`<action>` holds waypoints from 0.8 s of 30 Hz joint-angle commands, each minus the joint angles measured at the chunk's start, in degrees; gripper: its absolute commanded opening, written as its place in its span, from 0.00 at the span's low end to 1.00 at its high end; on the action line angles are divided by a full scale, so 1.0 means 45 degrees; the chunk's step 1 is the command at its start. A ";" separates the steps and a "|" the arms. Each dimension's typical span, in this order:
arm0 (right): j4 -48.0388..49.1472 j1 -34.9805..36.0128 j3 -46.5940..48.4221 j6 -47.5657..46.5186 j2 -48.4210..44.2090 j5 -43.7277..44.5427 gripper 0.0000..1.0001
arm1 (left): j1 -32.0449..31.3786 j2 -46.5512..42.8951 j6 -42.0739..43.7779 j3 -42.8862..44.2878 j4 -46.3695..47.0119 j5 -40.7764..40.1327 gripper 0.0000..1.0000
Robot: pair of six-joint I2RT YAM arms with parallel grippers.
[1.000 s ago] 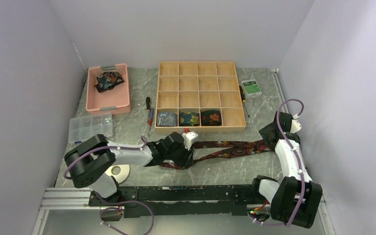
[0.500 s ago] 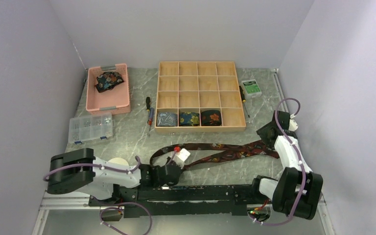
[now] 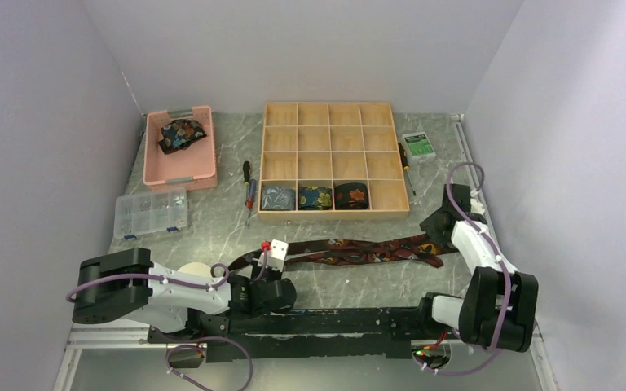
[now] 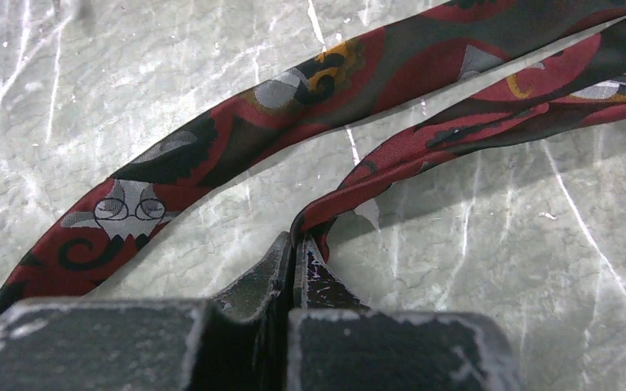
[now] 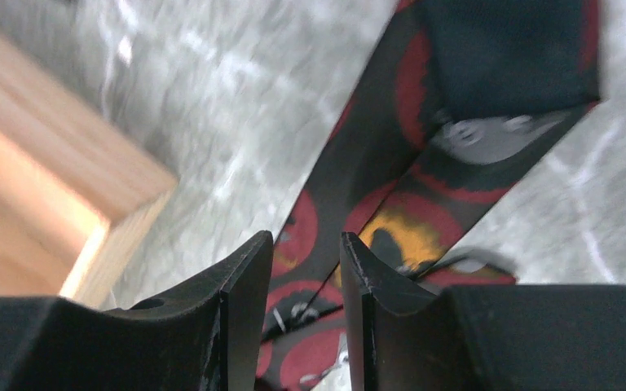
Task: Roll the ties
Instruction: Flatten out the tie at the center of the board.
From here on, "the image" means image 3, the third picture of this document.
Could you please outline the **dark red floral tie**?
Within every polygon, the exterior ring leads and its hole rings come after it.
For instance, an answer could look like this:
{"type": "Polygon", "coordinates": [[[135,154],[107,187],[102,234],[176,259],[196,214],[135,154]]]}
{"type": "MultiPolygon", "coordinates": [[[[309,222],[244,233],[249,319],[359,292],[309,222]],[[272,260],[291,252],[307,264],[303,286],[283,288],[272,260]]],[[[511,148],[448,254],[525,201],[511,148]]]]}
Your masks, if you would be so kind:
{"type": "Polygon", "coordinates": [[[285,263],[319,263],[330,266],[354,266],[373,263],[414,260],[439,268],[441,256],[454,248],[440,246],[428,235],[420,234],[382,242],[350,239],[320,239],[289,245],[285,263]]]}

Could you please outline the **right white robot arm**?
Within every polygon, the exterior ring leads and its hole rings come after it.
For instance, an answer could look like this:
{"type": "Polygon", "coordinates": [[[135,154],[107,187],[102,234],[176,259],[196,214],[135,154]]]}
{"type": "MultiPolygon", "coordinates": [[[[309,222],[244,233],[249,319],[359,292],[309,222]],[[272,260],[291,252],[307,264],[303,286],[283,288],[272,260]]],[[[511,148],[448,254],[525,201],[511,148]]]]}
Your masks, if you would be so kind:
{"type": "Polygon", "coordinates": [[[456,250],[471,277],[463,297],[429,292],[421,299],[418,331],[435,338],[454,329],[467,344],[527,351],[535,328],[538,280],[519,271],[498,249],[470,188],[446,185],[441,206],[420,227],[439,247],[456,250]]]}

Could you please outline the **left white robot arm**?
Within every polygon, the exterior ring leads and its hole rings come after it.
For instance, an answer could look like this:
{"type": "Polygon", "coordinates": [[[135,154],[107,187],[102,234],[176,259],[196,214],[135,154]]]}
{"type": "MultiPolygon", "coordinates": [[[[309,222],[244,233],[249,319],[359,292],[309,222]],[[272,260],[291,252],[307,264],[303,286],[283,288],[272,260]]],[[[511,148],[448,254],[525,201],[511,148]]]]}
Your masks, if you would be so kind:
{"type": "Polygon", "coordinates": [[[251,319],[293,308],[296,288],[280,265],[247,257],[239,266],[192,262],[172,270],[152,260],[147,248],[132,248],[84,261],[77,286],[67,294],[73,321],[103,324],[119,319],[145,323],[182,342],[195,340],[219,322],[251,319]]]}

